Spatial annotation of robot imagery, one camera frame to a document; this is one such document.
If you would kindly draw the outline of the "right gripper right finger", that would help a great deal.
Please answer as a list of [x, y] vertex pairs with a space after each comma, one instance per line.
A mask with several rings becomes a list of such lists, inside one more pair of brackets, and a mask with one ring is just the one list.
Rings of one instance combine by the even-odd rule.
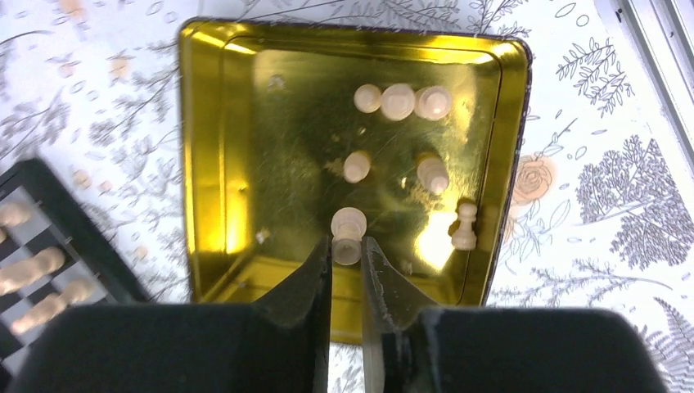
[[362, 241], [368, 392], [663, 392], [646, 347], [604, 309], [446, 307]]

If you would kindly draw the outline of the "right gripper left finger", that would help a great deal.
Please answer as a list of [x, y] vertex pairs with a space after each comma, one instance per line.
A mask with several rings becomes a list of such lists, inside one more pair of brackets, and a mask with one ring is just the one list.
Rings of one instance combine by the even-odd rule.
[[332, 264], [305, 262], [248, 304], [88, 305], [51, 321], [10, 392], [324, 392]]

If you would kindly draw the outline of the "black white chess board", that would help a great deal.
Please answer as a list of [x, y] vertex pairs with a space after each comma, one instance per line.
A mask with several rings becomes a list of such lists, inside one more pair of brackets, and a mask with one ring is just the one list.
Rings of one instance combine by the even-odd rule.
[[83, 207], [39, 158], [1, 175], [1, 387], [45, 324], [76, 305], [151, 296]]

